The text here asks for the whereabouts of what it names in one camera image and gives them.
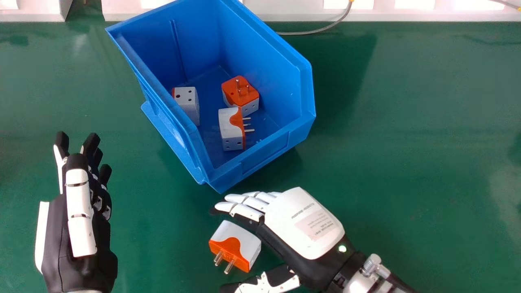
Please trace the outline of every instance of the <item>green table surface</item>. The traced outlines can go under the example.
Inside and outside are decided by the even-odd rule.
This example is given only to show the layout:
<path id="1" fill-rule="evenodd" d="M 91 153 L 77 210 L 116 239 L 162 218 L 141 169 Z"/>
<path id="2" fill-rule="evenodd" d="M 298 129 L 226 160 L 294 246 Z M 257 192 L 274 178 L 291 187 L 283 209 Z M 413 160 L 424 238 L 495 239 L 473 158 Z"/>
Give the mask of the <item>green table surface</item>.
<path id="1" fill-rule="evenodd" d="M 58 193 L 56 131 L 102 138 L 113 175 L 113 292 L 216 292 L 222 196 L 140 110 L 99 4 L 66 23 L 0 24 L 0 292 L 44 292 L 39 201 Z M 271 24 L 307 29 L 317 23 Z M 521 24 L 343 23 L 287 37 L 313 66 L 309 137 L 230 192 L 302 186 L 363 252 L 422 292 L 521 291 Z M 253 273 L 278 264 L 263 250 Z"/>

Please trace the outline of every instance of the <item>wire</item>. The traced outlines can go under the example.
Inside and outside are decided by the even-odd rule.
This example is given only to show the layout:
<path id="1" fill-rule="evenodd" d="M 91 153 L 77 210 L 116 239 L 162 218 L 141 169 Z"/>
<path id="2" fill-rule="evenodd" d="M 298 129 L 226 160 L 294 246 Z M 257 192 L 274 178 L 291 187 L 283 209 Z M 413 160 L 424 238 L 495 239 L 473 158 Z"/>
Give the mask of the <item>wire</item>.
<path id="1" fill-rule="evenodd" d="M 508 3 L 507 1 L 503 1 L 503 0 L 489 0 L 489 1 L 501 3 L 501 4 L 505 5 L 505 6 L 508 6 L 510 8 L 514 8 L 514 9 L 517 9 L 517 10 L 521 11 L 521 6 L 517 6 L 517 5 L 514 5 L 512 3 Z"/>
<path id="2" fill-rule="evenodd" d="M 339 23 L 341 23 L 342 20 L 344 20 L 344 18 L 346 18 L 348 16 L 349 11 L 351 11 L 351 6 L 352 5 L 353 5 L 353 1 L 350 0 L 349 3 L 348 3 L 348 7 L 345 9 L 344 14 L 337 21 L 335 21 L 335 22 L 331 23 L 330 25 L 325 26 L 323 28 L 316 29 L 316 30 L 311 30 L 311 31 L 276 32 L 276 33 L 279 34 L 279 35 L 306 35 L 306 34 L 313 34 L 313 33 L 319 33 L 319 32 L 323 32 L 323 31 L 327 31 L 330 28 L 333 28 L 336 25 L 338 25 Z"/>

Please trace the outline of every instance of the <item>blue plastic bin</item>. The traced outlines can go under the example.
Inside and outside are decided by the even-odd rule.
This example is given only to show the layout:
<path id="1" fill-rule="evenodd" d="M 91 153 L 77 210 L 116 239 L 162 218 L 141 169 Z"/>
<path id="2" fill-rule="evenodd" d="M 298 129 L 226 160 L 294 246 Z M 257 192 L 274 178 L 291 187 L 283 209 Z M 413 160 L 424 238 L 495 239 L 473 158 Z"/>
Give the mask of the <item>blue plastic bin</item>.
<path id="1" fill-rule="evenodd" d="M 145 115 L 195 181 L 223 193 L 306 139 L 315 120 L 311 65 L 236 0 L 177 0 L 107 28 L 135 72 Z M 259 91 L 244 151 L 222 149 L 221 83 L 244 76 Z M 197 127 L 173 100 L 196 87 Z"/>

